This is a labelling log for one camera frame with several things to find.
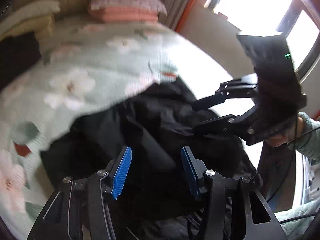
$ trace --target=screw head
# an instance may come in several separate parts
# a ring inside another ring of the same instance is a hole
[[[63,183],[65,183],[65,184],[68,184],[68,183],[70,183],[72,181],[72,178],[71,177],[65,177],[64,179],[63,179]]]
[[[250,182],[250,179],[247,177],[247,176],[243,176],[241,178],[241,180],[244,182],[244,183],[249,183]]]
[[[106,170],[99,170],[99,171],[97,171],[97,174],[99,175],[99,176],[104,176],[104,175],[106,175],[108,172],[106,171]]]
[[[205,174],[207,174],[208,176],[213,176],[216,173],[214,172],[214,170],[206,170]]]
[[[248,134],[254,134],[254,130],[252,128],[248,129]]]

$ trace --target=window frame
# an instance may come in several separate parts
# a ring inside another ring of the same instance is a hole
[[[220,0],[211,0],[207,8],[213,11],[219,2]],[[309,2],[309,0],[292,0],[292,3],[290,4],[286,14],[284,15],[281,22],[279,23],[276,31],[282,32],[283,35],[285,35],[285,37],[287,38],[292,28],[296,24],[300,16],[300,13],[303,10],[308,14],[308,16],[311,18],[311,20],[315,23],[315,25],[320,30],[320,21],[319,21],[320,18],[316,17],[315,19],[315,17],[312,16],[312,13],[310,12],[309,8],[313,9],[313,13],[316,12],[313,6],[311,5],[311,3]],[[312,69],[315,63],[317,62],[319,55],[320,55],[320,32],[311,50],[309,51],[309,53],[307,54],[303,62],[295,71],[299,81],[302,82],[305,79],[306,75],[310,73],[310,69]]]

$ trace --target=bed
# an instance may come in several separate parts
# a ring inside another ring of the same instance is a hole
[[[8,14],[32,1],[15,0]],[[38,39],[41,59],[0,94],[0,216],[18,240],[27,238],[53,192],[39,153],[68,132],[77,117],[178,76],[196,98],[212,95],[232,79],[158,22],[105,24],[86,13],[87,0],[58,1],[54,30]],[[252,106],[250,99],[233,99],[213,110],[242,114]],[[246,150],[257,167],[261,146]]]

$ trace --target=light green sleeve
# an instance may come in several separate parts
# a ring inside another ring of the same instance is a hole
[[[320,122],[311,119],[306,113],[299,112],[305,126],[302,133],[308,132],[320,126]],[[296,144],[290,143],[289,148],[298,150],[298,152],[312,160],[320,161],[320,129],[315,130],[296,141]]]

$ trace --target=cable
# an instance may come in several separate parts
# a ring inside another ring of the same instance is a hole
[[[130,234],[134,237],[134,239],[139,240],[139,238],[137,238],[137,237],[134,235],[134,233],[132,233],[132,231],[131,231],[128,227],[126,227],[126,228],[127,228],[127,230],[130,232]]]
[[[280,190],[280,188],[282,187],[285,179],[287,178],[288,174],[289,174],[289,171],[290,171],[290,168],[291,168],[291,165],[292,165],[292,160],[293,160],[293,157],[294,157],[294,154],[292,154],[291,156],[291,159],[290,159],[290,165],[287,169],[287,171],[285,172],[285,175],[284,175],[284,178],[283,180],[281,181],[279,187],[277,187],[277,189],[274,191],[274,193],[271,195],[271,197],[267,200],[267,202],[269,202],[271,199],[273,199],[273,197],[278,193],[278,191]]]
[[[280,224],[284,224],[284,223],[288,223],[288,222],[295,221],[295,220],[298,220],[298,219],[313,217],[313,216],[315,216],[317,213],[318,213],[318,212],[311,213],[311,214],[306,214],[306,215],[301,215],[301,216],[298,216],[298,217],[295,217],[295,218],[289,218],[289,219],[280,221],[279,223],[280,223]]]
[[[288,144],[289,144],[289,143],[292,143],[292,142],[300,139],[301,137],[303,137],[303,136],[305,136],[305,135],[307,135],[307,134],[309,134],[309,133],[311,133],[311,132],[313,132],[313,131],[315,131],[315,130],[318,130],[318,129],[320,129],[320,126],[317,127],[317,128],[314,128],[314,129],[312,129],[312,130],[310,130],[310,131],[308,131],[308,132],[303,133],[303,134],[300,135],[299,137],[297,137],[297,138],[293,139],[292,141],[288,142]]]
[[[259,174],[259,171],[257,171],[256,175],[254,175],[254,176],[250,179],[250,181],[253,180],[258,174]]]
[[[294,145],[293,145],[293,149],[295,149],[296,148],[296,139],[297,139],[297,132],[298,132],[298,118],[296,119],[296,126],[295,126],[295,129],[294,129]],[[271,195],[271,197],[267,200],[267,203],[271,200],[271,199],[273,199],[273,197],[278,193],[278,191],[281,189],[281,187],[282,187],[282,185],[283,185],[283,183],[284,183],[284,181],[285,181],[285,179],[287,178],[287,176],[288,176],[288,174],[289,174],[289,171],[290,171],[290,168],[291,168],[291,165],[292,165],[292,161],[293,161],[293,157],[294,157],[294,153],[292,153],[292,155],[291,155],[291,159],[290,159],[290,164],[289,164],[289,167],[288,167],[288,169],[287,169],[287,171],[285,172],[285,174],[284,174],[284,178],[282,179],[282,181],[281,181],[281,183],[280,183],[280,185],[279,185],[279,187],[277,187],[277,189],[274,191],[274,193]]]

